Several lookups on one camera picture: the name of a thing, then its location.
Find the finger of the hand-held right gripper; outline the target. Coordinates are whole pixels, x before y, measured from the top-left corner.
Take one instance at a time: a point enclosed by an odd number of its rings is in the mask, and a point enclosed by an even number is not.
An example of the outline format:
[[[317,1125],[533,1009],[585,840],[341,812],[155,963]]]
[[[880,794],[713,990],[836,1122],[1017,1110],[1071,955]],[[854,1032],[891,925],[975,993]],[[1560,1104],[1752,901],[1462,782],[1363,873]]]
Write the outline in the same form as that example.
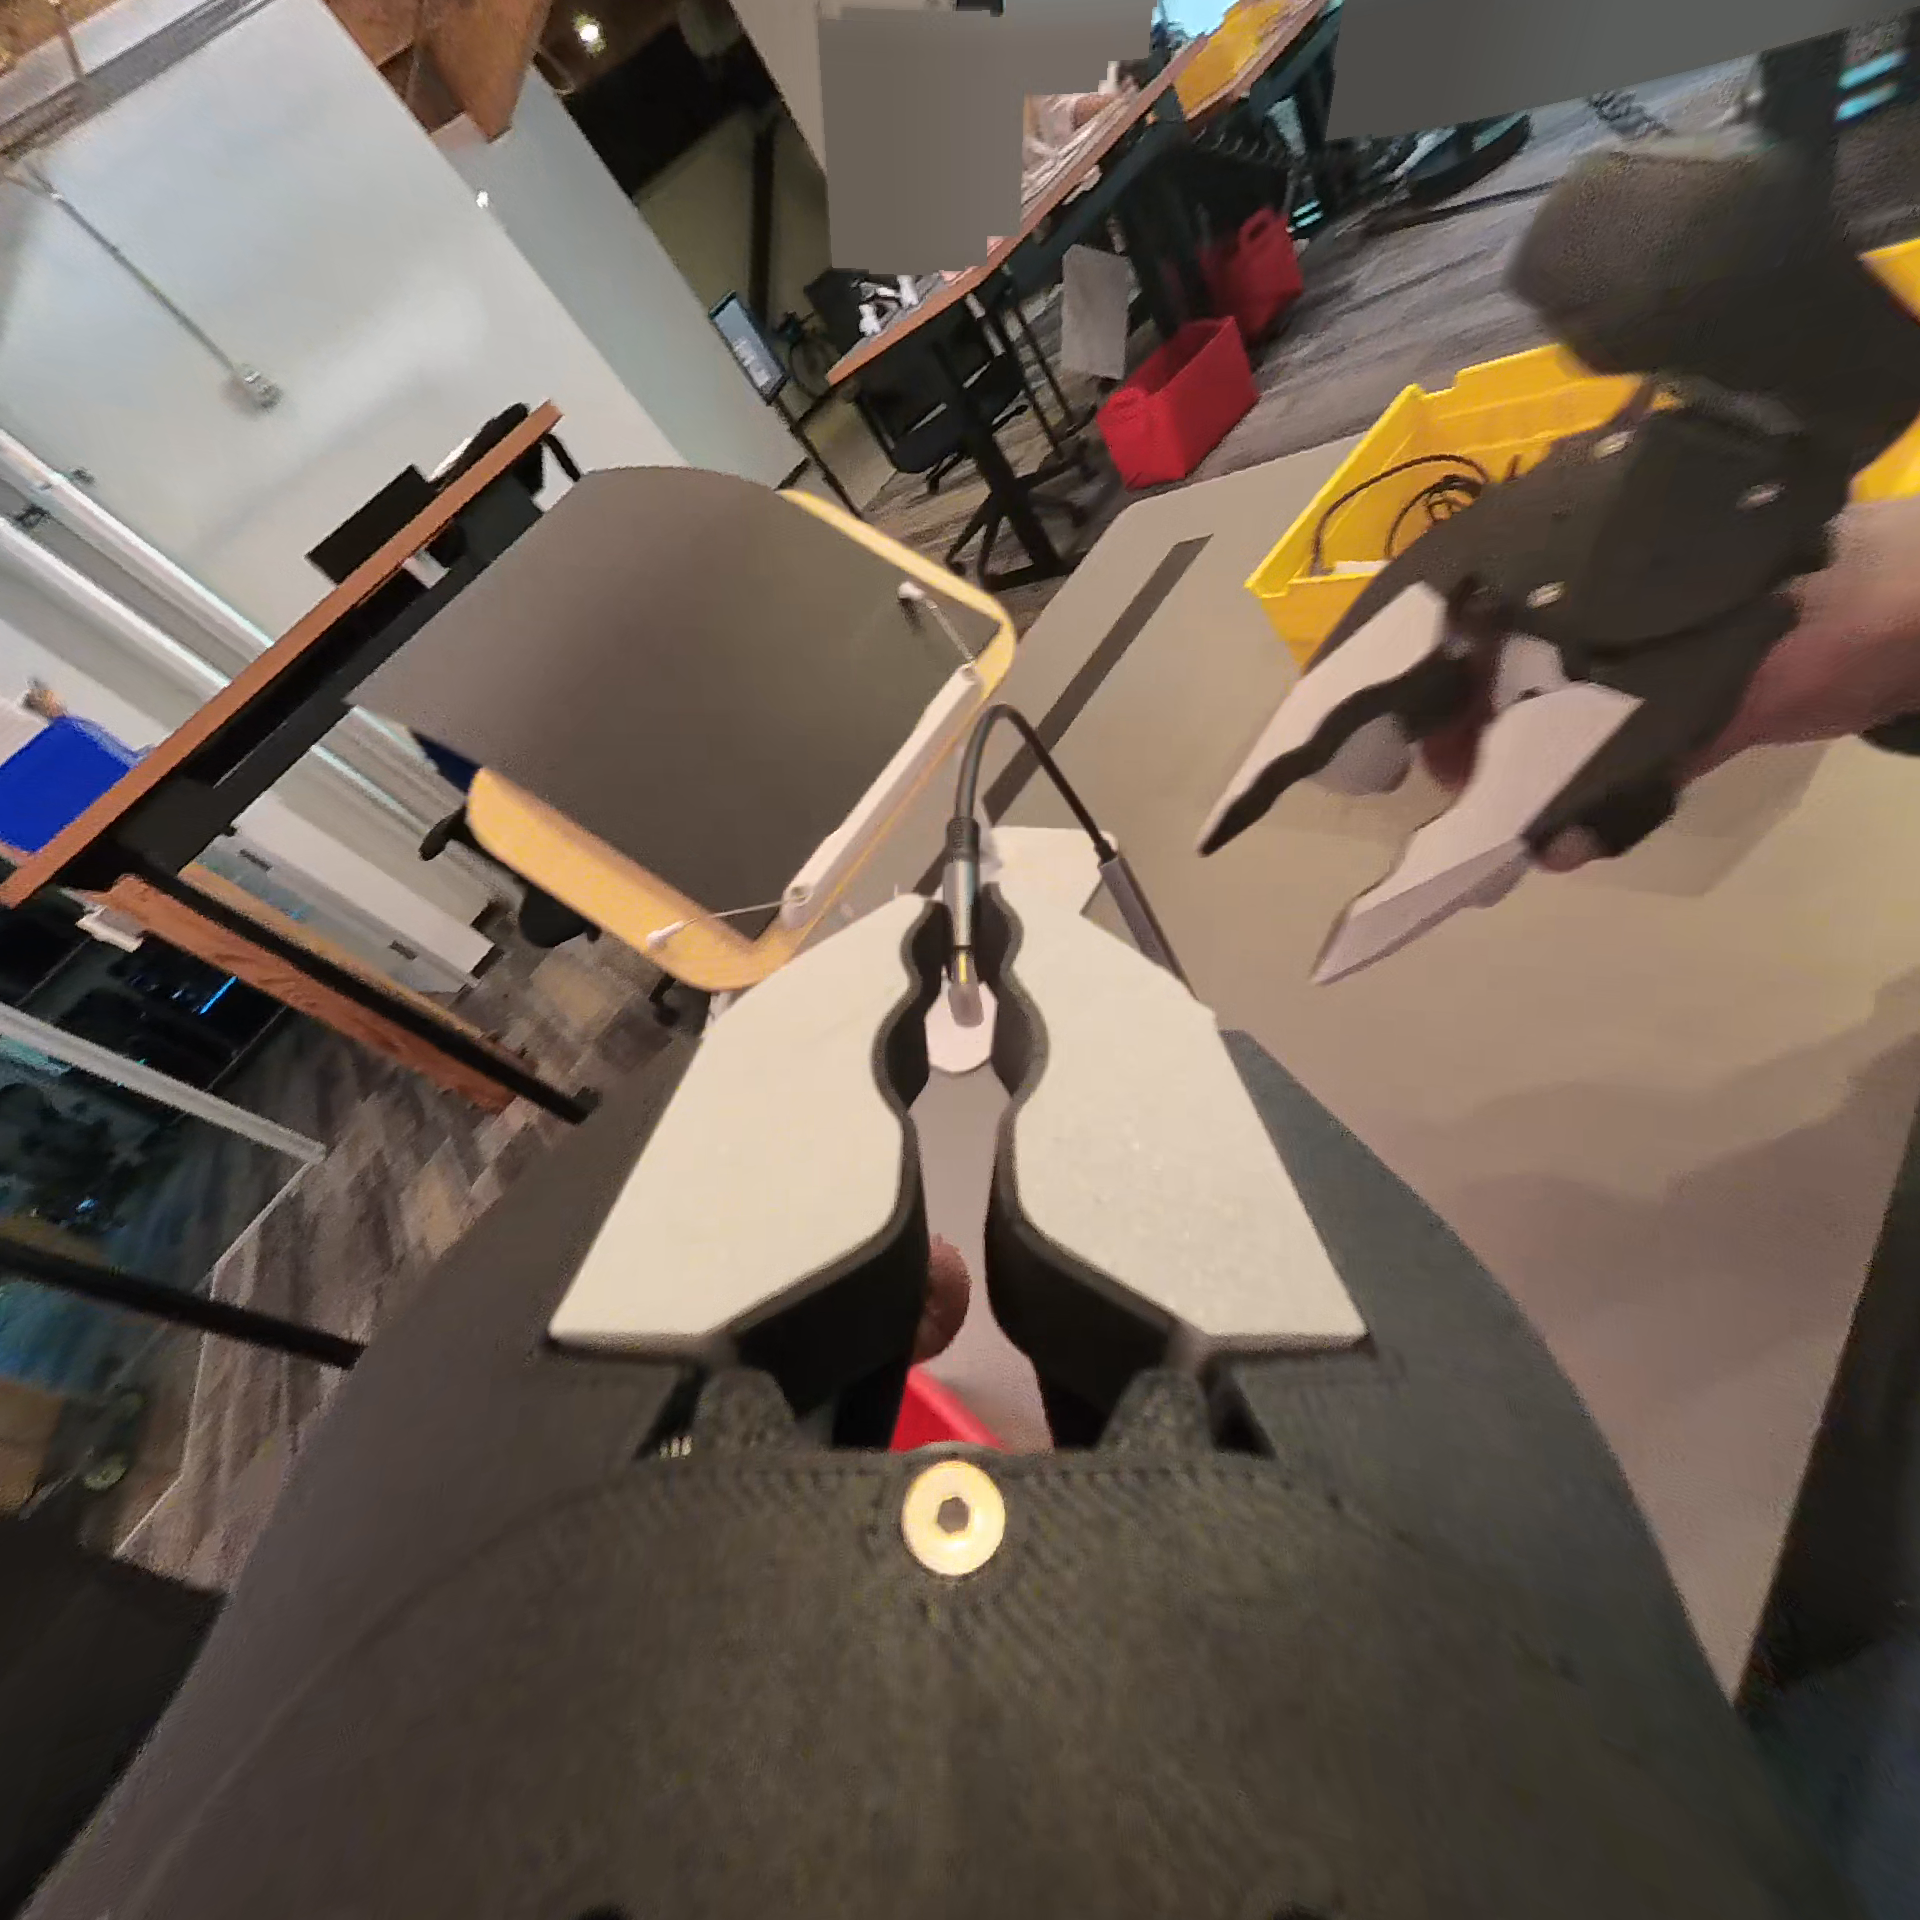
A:
[[[1393,794],[1420,726],[1449,718],[1468,682],[1449,602],[1421,582],[1397,590],[1328,648],[1255,734],[1195,848],[1211,858],[1300,784],[1347,801]]]
[[[1504,697],[1479,734],[1470,780],[1408,840],[1393,868],[1340,914],[1312,984],[1369,969],[1453,912],[1504,898],[1551,837],[1548,812],[1638,709],[1638,697],[1585,682]]]

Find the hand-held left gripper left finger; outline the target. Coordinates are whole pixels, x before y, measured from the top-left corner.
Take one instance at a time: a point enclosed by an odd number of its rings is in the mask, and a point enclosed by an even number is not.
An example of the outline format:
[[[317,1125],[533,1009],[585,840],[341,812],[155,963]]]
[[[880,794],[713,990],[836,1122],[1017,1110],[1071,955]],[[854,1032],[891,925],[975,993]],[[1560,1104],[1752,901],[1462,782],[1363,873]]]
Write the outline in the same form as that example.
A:
[[[872,1244],[905,1179],[880,1045],[939,960],[943,912],[899,897],[728,1006],[693,1049],[545,1332],[711,1346]]]

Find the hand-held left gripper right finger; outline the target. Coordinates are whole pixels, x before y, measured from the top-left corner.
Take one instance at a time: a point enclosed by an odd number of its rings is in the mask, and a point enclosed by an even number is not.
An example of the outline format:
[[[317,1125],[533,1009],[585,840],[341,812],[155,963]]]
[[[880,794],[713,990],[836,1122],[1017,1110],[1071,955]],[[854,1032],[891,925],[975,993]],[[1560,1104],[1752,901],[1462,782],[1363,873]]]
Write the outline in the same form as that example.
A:
[[[1213,1012],[1036,885],[1000,912],[1012,1222],[1199,1354],[1349,1352],[1364,1323]]]

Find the red plastic bin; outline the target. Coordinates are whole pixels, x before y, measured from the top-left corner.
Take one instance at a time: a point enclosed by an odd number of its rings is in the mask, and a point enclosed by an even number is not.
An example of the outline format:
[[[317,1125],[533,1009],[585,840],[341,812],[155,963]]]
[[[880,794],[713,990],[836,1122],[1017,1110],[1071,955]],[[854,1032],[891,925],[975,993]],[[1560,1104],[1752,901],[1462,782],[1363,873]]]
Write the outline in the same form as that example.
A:
[[[888,1449],[903,1453],[937,1448],[999,1452],[1000,1441],[941,1379],[911,1365],[903,1379]]]

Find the grey lettered USB hub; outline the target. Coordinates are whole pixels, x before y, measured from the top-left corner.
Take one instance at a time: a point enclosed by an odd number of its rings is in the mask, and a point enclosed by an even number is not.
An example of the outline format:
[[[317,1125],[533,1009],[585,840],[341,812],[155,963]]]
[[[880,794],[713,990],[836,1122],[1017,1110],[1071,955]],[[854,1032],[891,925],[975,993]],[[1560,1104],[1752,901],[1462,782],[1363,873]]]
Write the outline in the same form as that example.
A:
[[[943,1006],[951,1019],[960,1028],[982,1026],[985,1022],[985,981],[975,960],[975,906],[980,894],[985,825],[980,824],[975,802],[980,761],[997,726],[1007,726],[1019,734],[1045,780],[1067,805],[1077,828],[1095,852],[1095,870],[1118,906],[1120,918],[1134,938],[1137,950],[1149,963],[1187,984],[1188,977],[1168,942],[1160,918],[1144,898],[1136,870],[1120,846],[1097,825],[1095,813],[1061,770],[1037,726],[1012,705],[991,705],[977,716],[977,720],[973,720],[972,734],[966,737],[964,750],[957,758],[952,812],[943,840],[943,912],[949,918]]]

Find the yellow plastic bin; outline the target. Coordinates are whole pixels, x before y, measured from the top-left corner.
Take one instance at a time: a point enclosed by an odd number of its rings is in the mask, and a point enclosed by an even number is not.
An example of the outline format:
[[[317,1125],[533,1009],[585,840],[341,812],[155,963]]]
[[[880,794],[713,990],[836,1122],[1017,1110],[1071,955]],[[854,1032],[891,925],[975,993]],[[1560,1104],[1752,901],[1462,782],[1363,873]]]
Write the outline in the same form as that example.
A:
[[[1462,368],[1439,390],[1405,386],[1246,580],[1287,657],[1307,666],[1384,562],[1479,485],[1611,420],[1638,385],[1544,345]]]

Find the small red bin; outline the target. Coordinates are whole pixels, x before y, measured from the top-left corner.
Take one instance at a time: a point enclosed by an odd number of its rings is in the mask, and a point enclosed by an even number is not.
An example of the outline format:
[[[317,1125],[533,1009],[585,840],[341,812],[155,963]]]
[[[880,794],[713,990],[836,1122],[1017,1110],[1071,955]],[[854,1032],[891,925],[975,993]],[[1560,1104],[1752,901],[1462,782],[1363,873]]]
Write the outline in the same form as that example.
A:
[[[1217,316],[1231,317],[1248,345],[1262,345],[1305,294],[1305,275],[1289,219],[1262,205],[1236,232],[1199,248],[1198,264]]]
[[[1235,317],[1190,321],[1097,408],[1095,429],[1127,491],[1192,477],[1257,404]]]

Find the white paper sheet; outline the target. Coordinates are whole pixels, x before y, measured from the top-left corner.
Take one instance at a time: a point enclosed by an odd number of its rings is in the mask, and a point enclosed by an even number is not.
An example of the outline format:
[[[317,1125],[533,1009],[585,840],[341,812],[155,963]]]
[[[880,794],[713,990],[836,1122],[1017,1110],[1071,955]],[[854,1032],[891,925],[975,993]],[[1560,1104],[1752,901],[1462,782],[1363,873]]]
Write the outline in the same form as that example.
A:
[[[1077,245],[1063,257],[1061,362],[1095,381],[1127,373],[1134,277],[1123,254]]]

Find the wooden framed dark board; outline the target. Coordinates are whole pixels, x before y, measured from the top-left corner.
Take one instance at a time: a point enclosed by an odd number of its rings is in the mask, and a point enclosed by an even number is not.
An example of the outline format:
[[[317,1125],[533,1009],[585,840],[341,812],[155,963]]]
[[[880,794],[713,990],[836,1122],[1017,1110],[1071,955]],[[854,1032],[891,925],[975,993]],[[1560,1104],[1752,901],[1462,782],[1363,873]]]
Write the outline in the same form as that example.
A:
[[[726,994],[825,925],[1015,654],[995,597],[815,496],[608,468],[357,702],[472,761],[494,862]]]

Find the wooden top desk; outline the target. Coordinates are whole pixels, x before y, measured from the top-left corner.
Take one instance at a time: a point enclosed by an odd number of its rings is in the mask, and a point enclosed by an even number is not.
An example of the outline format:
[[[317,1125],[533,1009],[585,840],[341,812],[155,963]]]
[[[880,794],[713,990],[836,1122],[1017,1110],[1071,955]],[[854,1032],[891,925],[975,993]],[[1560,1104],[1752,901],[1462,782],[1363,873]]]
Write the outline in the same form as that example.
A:
[[[486,424],[478,432],[479,450],[461,450],[449,477],[429,485],[421,512],[392,526],[345,580],[46,848],[17,858],[5,881],[5,906],[53,888],[103,891],[126,873],[181,873],[227,834],[348,718],[358,688],[414,635],[398,620],[375,625],[366,602],[447,538],[460,538],[464,549],[449,572],[452,586],[464,587],[535,522],[536,508],[527,505],[507,534],[461,530],[494,491],[517,482],[517,470],[556,440],[561,418],[543,401],[513,409],[507,425]]]

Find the blue storage box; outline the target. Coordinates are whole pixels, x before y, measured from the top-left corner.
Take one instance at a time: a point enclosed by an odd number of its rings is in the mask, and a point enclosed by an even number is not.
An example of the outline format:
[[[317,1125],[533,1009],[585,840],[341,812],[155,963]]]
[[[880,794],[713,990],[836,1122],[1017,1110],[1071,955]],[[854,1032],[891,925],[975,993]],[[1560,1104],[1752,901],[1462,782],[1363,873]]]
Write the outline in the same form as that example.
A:
[[[53,844],[145,752],[81,718],[46,720],[3,756],[3,846],[32,856]]]

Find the person's leg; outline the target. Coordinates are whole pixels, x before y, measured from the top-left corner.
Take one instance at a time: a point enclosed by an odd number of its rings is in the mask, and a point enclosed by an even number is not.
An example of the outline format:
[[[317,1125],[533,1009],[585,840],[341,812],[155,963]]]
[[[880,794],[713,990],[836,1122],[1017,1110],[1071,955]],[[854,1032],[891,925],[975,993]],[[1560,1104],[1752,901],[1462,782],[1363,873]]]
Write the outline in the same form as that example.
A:
[[[1865,1915],[1917,1915],[1917,1641],[1763,1692],[1749,1726]]]

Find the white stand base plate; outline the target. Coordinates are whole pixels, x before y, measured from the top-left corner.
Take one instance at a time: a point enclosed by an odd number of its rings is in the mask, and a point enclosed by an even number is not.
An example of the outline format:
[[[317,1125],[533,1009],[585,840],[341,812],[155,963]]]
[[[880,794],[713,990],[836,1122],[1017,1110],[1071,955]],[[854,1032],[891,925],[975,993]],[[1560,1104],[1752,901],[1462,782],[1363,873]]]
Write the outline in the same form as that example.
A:
[[[1070,907],[1079,914],[1099,890],[1097,852],[1077,828],[999,828],[977,813],[980,885],[1009,881],[1019,897]],[[997,996],[985,977],[985,960],[975,960],[972,993],[960,993],[943,977],[924,1017],[927,1069],[939,1076],[964,1076],[991,1061],[997,1028]]]

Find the wooden rail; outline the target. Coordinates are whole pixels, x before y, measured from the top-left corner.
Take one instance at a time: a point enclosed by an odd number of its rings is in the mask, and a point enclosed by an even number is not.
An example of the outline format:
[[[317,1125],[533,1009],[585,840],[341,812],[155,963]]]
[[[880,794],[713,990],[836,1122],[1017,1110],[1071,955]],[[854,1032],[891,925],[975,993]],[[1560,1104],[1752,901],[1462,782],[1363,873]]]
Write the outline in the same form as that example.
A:
[[[77,898],[483,1114],[505,1114],[525,1101],[553,1120],[579,1125],[598,1107],[593,1090],[551,1084],[520,1049],[392,984],[368,960],[222,877],[126,873],[105,890],[77,890]]]

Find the small wall screen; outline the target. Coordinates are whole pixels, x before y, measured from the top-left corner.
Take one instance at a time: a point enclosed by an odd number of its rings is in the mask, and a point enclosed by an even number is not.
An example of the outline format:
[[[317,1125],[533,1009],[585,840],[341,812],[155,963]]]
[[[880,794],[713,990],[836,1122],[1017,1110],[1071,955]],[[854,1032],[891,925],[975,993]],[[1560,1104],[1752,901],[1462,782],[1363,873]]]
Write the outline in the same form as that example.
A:
[[[790,370],[780,345],[757,321],[745,297],[728,292],[721,301],[713,304],[708,321],[734,354],[741,373],[749,379],[757,398],[766,404],[776,404],[790,381]]]

